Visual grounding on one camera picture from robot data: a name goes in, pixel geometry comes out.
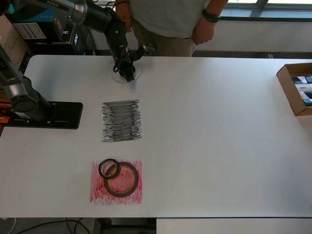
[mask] hand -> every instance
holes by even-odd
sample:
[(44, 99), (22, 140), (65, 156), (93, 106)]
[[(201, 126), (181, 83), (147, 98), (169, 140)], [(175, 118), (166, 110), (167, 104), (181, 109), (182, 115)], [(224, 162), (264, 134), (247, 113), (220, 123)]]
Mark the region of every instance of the hand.
[(215, 23), (208, 22), (203, 16), (198, 21), (192, 39), (196, 45), (211, 40), (215, 35)]
[(131, 32), (131, 14), (129, 5), (122, 3), (116, 6), (116, 13), (122, 22), (125, 22), (127, 33)]

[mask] black box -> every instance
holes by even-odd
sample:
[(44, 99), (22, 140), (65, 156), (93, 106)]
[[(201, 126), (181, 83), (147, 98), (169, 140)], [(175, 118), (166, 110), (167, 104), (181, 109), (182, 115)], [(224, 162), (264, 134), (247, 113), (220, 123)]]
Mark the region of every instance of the black box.
[(35, 55), (86, 55), (86, 47), (78, 27), (67, 22), (61, 42), (28, 45)]
[(61, 41), (68, 18), (51, 9), (22, 21), (15, 21), (12, 14), (6, 16), (27, 44)]
[(85, 26), (77, 25), (82, 36), (84, 45), (86, 46), (86, 55), (96, 55), (97, 46), (94, 42), (91, 30)]

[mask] white circular disc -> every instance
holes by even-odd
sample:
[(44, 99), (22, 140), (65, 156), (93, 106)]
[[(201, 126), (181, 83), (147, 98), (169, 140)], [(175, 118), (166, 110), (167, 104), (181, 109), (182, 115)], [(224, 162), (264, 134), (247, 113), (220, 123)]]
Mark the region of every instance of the white circular disc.
[[(133, 62), (133, 66), (136, 68), (136, 72), (133, 74), (133, 77), (135, 78), (135, 80), (139, 77), (139, 75), (141, 74), (141, 66), (139, 61), (135, 61)], [(112, 74), (112, 79), (119, 82), (119, 83), (127, 83), (126, 79), (124, 77), (122, 77), (119, 72), (113, 72)]]

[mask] black cable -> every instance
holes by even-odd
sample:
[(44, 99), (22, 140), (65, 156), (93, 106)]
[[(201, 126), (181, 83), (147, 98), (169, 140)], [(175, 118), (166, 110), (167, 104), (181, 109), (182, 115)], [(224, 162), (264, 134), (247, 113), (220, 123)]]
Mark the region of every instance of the black cable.
[(115, 4), (116, 2), (115, 2), (115, 1), (109, 1), (108, 3), (106, 3), (106, 6), (105, 6), (105, 7), (108, 7), (108, 5), (109, 5), (109, 4), (112, 4), (112, 3)]
[(69, 225), (68, 225), (68, 222), (67, 222), (67, 218), (65, 218), (65, 220), (66, 220), (66, 226), (68, 227), (68, 230), (69, 230), (70, 234), (73, 234), (72, 230), (70, 230), (70, 228), (69, 228)]
[(28, 228), (28, 229), (26, 229), (26, 230), (24, 230), (24, 231), (21, 231), (21, 232), (19, 232), (19, 233), (16, 233), (16, 234), (21, 234), (21, 233), (27, 232), (27, 231), (29, 231), (29, 230), (32, 230), (32, 229), (34, 229), (34, 228), (37, 228), (37, 227), (40, 227), (40, 226), (43, 226), (43, 225), (52, 224), (52, 223), (63, 223), (63, 222), (75, 222), (76, 224), (80, 224), (81, 226), (84, 227), (84, 229), (87, 231), (87, 233), (90, 234), (90, 232), (89, 232), (89, 230), (87, 229), (86, 226), (84, 226), (84, 225), (83, 225), (82, 223), (80, 223), (79, 221), (72, 220), (72, 219), (41, 223), (41, 224), (39, 224), (39, 225), (36, 225), (36, 226), (34, 226), (34, 227), (31, 227), (31, 228)]
[(78, 223), (76, 223), (75, 226), (74, 226), (74, 234), (76, 234), (76, 227), (77, 227), (77, 224), (78, 224)]

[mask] wristwatch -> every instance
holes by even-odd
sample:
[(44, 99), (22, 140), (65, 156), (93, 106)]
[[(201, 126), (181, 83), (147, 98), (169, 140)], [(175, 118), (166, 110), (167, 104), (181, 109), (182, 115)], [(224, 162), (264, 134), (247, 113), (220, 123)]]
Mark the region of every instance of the wristwatch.
[(203, 14), (203, 17), (206, 19), (206, 21), (211, 22), (211, 23), (217, 23), (220, 19), (218, 16), (207, 13), (206, 10), (203, 10), (202, 14)]

